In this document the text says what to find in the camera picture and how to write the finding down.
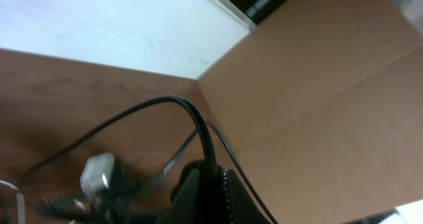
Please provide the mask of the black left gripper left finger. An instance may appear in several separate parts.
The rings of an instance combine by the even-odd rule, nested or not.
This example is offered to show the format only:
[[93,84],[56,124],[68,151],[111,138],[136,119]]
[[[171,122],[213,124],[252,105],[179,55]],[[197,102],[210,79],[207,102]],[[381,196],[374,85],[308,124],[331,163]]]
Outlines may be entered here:
[[161,224],[204,224],[207,216],[200,203],[200,171],[189,172],[170,208],[158,220]]

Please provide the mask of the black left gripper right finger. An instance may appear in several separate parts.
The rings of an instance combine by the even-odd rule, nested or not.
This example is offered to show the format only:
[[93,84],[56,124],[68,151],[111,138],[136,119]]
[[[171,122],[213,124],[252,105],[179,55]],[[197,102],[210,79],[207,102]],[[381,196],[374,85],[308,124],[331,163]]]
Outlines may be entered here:
[[232,169],[221,168],[223,221],[226,224],[270,224]]

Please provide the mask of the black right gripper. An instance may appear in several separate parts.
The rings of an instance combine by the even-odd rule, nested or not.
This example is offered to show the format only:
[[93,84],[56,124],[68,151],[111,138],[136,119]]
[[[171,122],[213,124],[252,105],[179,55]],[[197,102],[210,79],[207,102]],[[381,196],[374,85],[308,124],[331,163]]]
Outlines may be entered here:
[[34,210],[46,219],[76,223],[156,223],[162,211],[132,210],[131,203],[148,195],[166,174],[167,171],[162,170],[150,182],[143,182],[128,171],[116,171],[110,186],[93,196],[78,193],[62,198],[45,198]]

